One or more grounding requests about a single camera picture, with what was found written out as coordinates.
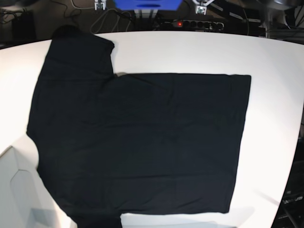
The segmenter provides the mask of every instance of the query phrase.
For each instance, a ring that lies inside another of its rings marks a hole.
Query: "white table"
[[[115,43],[112,63],[116,73],[252,76],[230,212],[123,215],[123,225],[204,221],[209,227],[217,227],[212,224],[218,223],[221,228],[270,228],[285,189],[300,129],[304,46],[199,32],[128,32],[99,36]],[[50,41],[43,41],[0,50],[0,151],[25,134],[33,90],[49,45]],[[38,163],[37,151],[27,156],[34,165]]]

